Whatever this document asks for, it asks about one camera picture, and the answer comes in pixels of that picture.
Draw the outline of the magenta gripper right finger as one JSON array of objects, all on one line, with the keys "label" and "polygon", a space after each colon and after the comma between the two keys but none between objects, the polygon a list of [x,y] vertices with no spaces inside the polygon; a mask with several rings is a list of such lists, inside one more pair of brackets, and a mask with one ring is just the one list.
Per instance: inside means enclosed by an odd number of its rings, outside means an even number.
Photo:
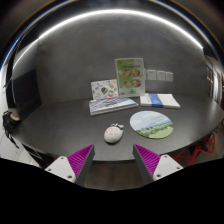
[{"label": "magenta gripper right finger", "polygon": [[182,166],[168,154],[160,156],[137,144],[133,145],[133,155],[144,185],[182,169]]}]

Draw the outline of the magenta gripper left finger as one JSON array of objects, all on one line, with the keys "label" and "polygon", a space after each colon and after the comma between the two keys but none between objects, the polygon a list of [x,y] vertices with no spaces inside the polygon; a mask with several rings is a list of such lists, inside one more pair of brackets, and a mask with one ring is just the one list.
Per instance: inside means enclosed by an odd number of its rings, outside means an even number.
[{"label": "magenta gripper left finger", "polygon": [[58,157],[46,171],[83,187],[94,155],[94,146],[89,145],[68,157]]}]

